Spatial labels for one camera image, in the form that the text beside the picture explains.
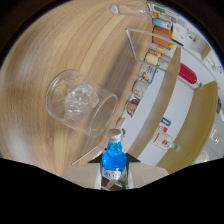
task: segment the shelf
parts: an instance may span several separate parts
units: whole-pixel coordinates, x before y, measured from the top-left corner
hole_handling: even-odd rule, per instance
[[[174,141],[181,149],[179,152],[167,151],[157,167],[171,174],[193,164],[212,130],[217,98],[218,87],[215,81],[206,84],[203,89],[195,89],[188,115]]]
[[[148,117],[131,145],[128,153],[138,158],[158,127],[171,99],[179,72],[181,49],[176,48]]]

